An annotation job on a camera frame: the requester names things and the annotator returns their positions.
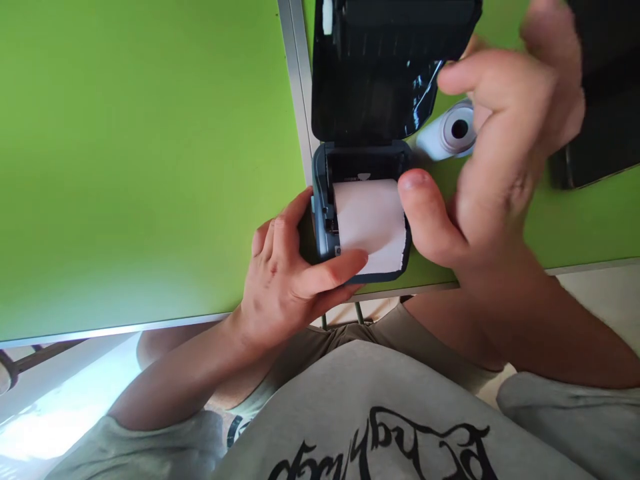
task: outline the open printer lid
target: open printer lid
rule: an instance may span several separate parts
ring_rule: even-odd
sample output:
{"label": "open printer lid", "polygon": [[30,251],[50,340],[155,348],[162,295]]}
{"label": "open printer lid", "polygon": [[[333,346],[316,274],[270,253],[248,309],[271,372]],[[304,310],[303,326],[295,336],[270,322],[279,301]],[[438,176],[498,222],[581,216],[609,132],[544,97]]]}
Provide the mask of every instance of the open printer lid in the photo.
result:
{"label": "open printer lid", "polygon": [[463,54],[481,12],[482,0],[316,0],[316,138],[372,146],[418,131],[438,71]]}

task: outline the forearm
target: forearm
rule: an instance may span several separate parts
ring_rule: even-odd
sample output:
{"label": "forearm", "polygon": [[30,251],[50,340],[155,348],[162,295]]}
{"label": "forearm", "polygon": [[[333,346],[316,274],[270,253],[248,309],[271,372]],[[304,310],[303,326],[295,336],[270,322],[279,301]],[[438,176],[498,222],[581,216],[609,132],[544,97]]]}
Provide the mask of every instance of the forearm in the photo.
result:
{"label": "forearm", "polygon": [[640,359],[548,277],[528,250],[491,268],[457,272],[489,315],[481,328],[516,369],[577,385],[640,385]]}
{"label": "forearm", "polygon": [[200,411],[216,388],[268,355],[249,345],[237,312],[172,350],[144,370],[108,415],[130,430],[158,430]]}

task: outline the hand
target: hand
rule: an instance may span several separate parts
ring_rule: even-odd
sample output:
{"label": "hand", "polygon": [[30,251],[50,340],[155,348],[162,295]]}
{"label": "hand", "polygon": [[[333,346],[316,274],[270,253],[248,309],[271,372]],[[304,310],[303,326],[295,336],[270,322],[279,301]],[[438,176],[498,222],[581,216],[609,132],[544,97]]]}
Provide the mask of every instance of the hand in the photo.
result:
{"label": "hand", "polygon": [[234,315],[251,345],[280,345],[362,287],[343,284],[367,264],[364,250],[343,251],[315,266],[300,256],[297,226],[312,192],[304,190],[253,237],[245,294]]}
{"label": "hand", "polygon": [[416,248],[458,274],[522,257],[524,219],[545,160],[582,126],[571,10],[560,0],[533,0],[521,34],[529,54],[487,49],[474,38],[464,58],[440,73],[443,92],[474,101],[478,132],[448,208],[426,172],[411,170],[399,181]]}

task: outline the shirt sleeve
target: shirt sleeve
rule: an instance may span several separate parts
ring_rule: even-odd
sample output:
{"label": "shirt sleeve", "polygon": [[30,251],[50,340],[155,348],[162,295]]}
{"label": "shirt sleeve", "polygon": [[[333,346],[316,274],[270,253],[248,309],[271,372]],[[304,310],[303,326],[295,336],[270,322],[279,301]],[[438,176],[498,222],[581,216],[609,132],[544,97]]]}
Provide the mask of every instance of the shirt sleeve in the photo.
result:
{"label": "shirt sleeve", "polygon": [[202,411],[166,429],[141,432],[103,417],[46,480],[204,480],[225,453],[220,416]]}
{"label": "shirt sleeve", "polygon": [[596,478],[640,471],[640,389],[604,390],[518,373],[504,382],[500,410]]}

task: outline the finger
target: finger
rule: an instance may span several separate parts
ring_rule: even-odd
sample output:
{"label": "finger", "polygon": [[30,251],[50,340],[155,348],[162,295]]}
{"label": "finger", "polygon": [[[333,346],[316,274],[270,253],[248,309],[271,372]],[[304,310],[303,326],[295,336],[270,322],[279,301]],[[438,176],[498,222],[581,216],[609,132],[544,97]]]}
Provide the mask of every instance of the finger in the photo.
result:
{"label": "finger", "polygon": [[503,203],[528,174],[555,90],[552,69],[528,55],[485,50],[442,70],[439,85],[449,95],[472,91],[492,110],[478,132],[469,187],[483,203]]}
{"label": "finger", "polygon": [[521,36],[528,52],[558,74],[543,136],[553,152],[575,137],[584,120],[582,48],[571,8],[560,0],[532,0]]}
{"label": "finger", "polygon": [[253,234],[253,241],[251,242],[251,256],[257,257],[262,252],[265,246],[265,240],[267,238],[267,232],[269,231],[269,224],[271,220],[264,222],[258,230]]}
{"label": "finger", "polygon": [[313,188],[307,187],[276,217],[273,238],[274,253],[282,255],[298,253],[300,248],[298,224],[309,206],[312,194]]}
{"label": "finger", "polygon": [[400,177],[398,192],[418,252],[434,263],[453,266],[466,241],[449,219],[433,178],[424,170],[409,170]]}
{"label": "finger", "polygon": [[265,237],[265,244],[262,247],[262,256],[265,260],[269,260],[273,255],[273,236],[275,232],[275,219],[269,220],[269,227],[267,228],[267,236]]}
{"label": "finger", "polygon": [[553,67],[560,82],[578,88],[582,52],[571,8],[560,0],[532,0],[520,28],[528,52]]}
{"label": "finger", "polygon": [[322,292],[311,310],[312,318],[320,318],[329,310],[346,303],[364,285],[345,285],[328,292]]}
{"label": "finger", "polygon": [[489,48],[489,43],[480,35],[478,35],[477,33],[474,33],[471,36],[469,43],[467,44],[467,48],[465,52],[462,54],[462,57],[460,57],[460,60],[470,57],[474,53],[478,53],[479,51],[486,50],[488,48]]}
{"label": "finger", "polygon": [[364,250],[345,250],[342,255],[304,270],[295,282],[294,294],[310,299],[320,292],[333,290],[362,270],[369,255]]}
{"label": "finger", "polygon": [[[483,50],[488,50],[488,49],[489,49],[489,43],[484,38],[474,33],[471,36],[471,40],[469,40],[467,49],[462,54],[462,57],[460,57],[460,60],[468,58],[478,52],[481,52]],[[492,112],[490,109],[482,105],[478,105],[478,103],[475,101],[475,97],[472,91],[467,92],[467,96],[473,102],[473,129],[476,132],[478,132],[480,131],[482,126],[485,124],[487,119],[491,116]]]}

